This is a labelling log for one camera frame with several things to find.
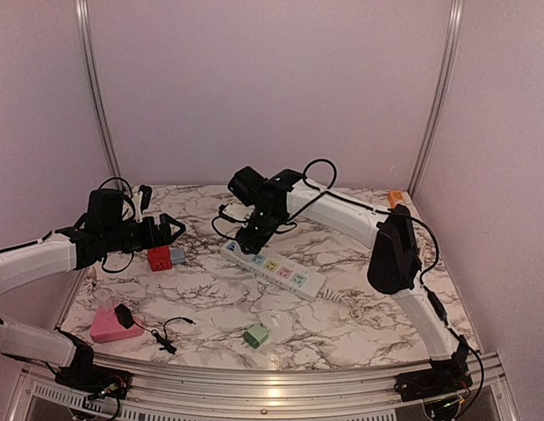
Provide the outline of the green plug adapter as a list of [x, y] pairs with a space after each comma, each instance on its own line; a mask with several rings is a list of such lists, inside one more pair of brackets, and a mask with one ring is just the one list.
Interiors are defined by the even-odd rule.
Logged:
[[268, 339], [268, 327], [263, 324], [251, 325], [244, 331], [242, 338], [253, 349], [258, 349]]

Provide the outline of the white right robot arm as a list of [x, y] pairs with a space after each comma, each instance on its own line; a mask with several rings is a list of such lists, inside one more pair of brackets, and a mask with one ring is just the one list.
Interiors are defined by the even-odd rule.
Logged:
[[419, 257], [409, 209], [388, 210], [335, 193], [306, 173], [284, 169], [266, 178], [251, 167], [237, 171], [228, 190], [251, 209], [244, 225], [228, 240], [222, 254], [249, 272], [313, 301], [325, 284], [323, 275], [266, 247], [282, 225], [303, 217], [337, 230], [370, 249], [366, 278], [377, 292], [390, 296], [423, 340], [431, 368], [426, 386], [443, 393], [460, 378], [469, 346], [449, 326], [439, 298], [423, 283], [426, 270]]

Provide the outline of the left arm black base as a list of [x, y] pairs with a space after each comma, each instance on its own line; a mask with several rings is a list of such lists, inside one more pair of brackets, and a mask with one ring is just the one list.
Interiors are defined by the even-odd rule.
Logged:
[[131, 374], [128, 371], [98, 366], [94, 363], [94, 352], [89, 346], [77, 347], [68, 367], [59, 367], [54, 377], [56, 383], [99, 395], [102, 390], [114, 386], [111, 393], [124, 400], [129, 389]]

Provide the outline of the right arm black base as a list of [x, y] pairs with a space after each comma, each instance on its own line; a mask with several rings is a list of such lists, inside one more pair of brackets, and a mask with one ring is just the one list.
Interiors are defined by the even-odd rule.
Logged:
[[400, 374], [394, 390], [403, 402], [446, 395], [473, 385], [467, 357], [469, 345], [461, 337], [457, 350], [448, 360], [429, 360], [428, 369]]

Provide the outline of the red cube socket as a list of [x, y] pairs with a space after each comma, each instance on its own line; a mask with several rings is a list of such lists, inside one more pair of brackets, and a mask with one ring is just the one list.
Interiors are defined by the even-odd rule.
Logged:
[[152, 272], [170, 270], [173, 267], [169, 246], [149, 249], [147, 261]]

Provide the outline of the white multicolour power strip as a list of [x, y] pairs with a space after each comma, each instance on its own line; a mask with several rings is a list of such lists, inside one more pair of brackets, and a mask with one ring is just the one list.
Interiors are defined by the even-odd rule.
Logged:
[[244, 254], [236, 241], [220, 249], [224, 258], [299, 298], [313, 302], [326, 283], [326, 277], [267, 247], [258, 254]]

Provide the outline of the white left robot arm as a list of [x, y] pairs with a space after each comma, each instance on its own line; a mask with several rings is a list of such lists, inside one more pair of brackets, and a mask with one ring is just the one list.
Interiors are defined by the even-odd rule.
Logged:
[[169, 246], [185, 233], [185, 224], [166, 213], [145, 215], [148, 203], [143, 192], [97, 188], [74, 224], [0, 249], [0, 354], [66, 368], [84, 390], [101, 384], [90, 349], [50, 323], [69, 290], [65, 283], [84, 269], [112, 253], [133, 257]]

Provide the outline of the black power adapter with cable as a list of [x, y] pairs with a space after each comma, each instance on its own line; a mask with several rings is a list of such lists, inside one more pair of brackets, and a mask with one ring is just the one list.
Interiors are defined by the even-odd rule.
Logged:
[[162, 351], [166, 351], [172, 355], [175, 355], [177, 348], [173, 345], [173, 340], [169, 338], [168, 335], [168, 325], [174, 322], [184, 322], [189, 325], [194, 325], [196, 322], [190, 318], [186, 317], [174, 317], [167, 319], [162, 324], [162, 332], [159, 332], [157, 329], [148, 329], [145, 326], [141, 325], [139, 321], [136, 320], [131, 310], [123, 304], [119, 304], [114, 309], [114, 314], [117, 318], [118, 323], [126, 329], [131, 329], [132, 327], [138, 327], [144, 332], [148, 332], [160, 345]]

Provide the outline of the pink triangular power strip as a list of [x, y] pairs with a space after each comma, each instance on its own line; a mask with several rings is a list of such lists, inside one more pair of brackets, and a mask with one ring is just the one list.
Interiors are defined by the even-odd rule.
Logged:
[[91, 339], [98, 344], [136, 338], [141, 336], [143, 332], [137, 325], [125, 328], [119, 323], [113, 310], [97, 310], [89, 329]]

